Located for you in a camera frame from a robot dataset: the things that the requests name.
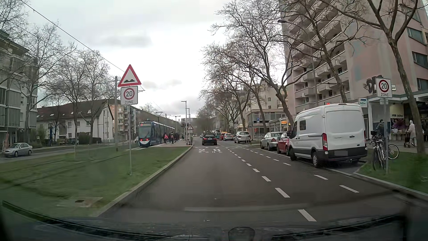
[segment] roof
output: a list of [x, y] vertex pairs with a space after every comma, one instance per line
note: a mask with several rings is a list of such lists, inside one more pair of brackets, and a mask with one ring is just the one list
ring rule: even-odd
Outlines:
[[[100, 116], [102, 110], [107, 102], [111, 102], [111, 99], [98, 99], [93, 101], [93, 109], [91, 110], [92, 101], [81, 101], [77, 103], [77, 113], [84, 117], [90, 117], [91, 112], [95, 111], [94, 116]], [[57, 115], [61, 119], [71, 119], [74, 117], [73, 103], [68, 103], [60, 106], [48, 106], [37, 108], [37, 121], [49, 121], [57, 119]]]

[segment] road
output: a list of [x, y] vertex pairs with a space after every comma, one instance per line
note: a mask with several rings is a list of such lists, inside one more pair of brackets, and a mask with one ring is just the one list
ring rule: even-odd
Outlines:
[[396, 214], [391, 190], [233, 142], [195, 146], [137, 197], [103, 217], [124, 222], [329, 222]]

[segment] bicycle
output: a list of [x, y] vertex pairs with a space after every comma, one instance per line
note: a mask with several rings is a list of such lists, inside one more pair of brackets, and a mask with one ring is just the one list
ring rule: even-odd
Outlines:
[[[372, 156], [372, 166], [376, 170], [376, 166], [380, 166], [381, 169], [385, 169], [386, 166], [386, 155], [384, 150], [384, 138], [377, 135], [377, 131], [371, 131], [372, 138], [370, 140], [373, 145], [373, 156]], [[398, 147], [396, 145], [388, 145], [388, 158], [395, 159], [400, 154]]]

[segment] van rear light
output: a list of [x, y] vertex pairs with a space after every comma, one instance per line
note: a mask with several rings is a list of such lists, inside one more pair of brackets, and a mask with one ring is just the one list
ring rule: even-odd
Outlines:
[[323, 149], [323, 151], [328, 151], [328, 147], [327, 147], [327, 134], [326, 133], [322, 134], [322, 149]]

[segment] graffiti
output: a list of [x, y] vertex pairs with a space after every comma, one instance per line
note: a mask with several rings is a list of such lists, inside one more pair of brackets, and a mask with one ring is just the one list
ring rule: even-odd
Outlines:
[[382, 75], [373, 76], [371, 78], [368, 78], [366, 80], [366, 83], [363, 84], [363, 88], [369, 91], [370, 94], [376, 94], [376, 89], [375, 89], [376, 78], [383, 78], [383, 76]]

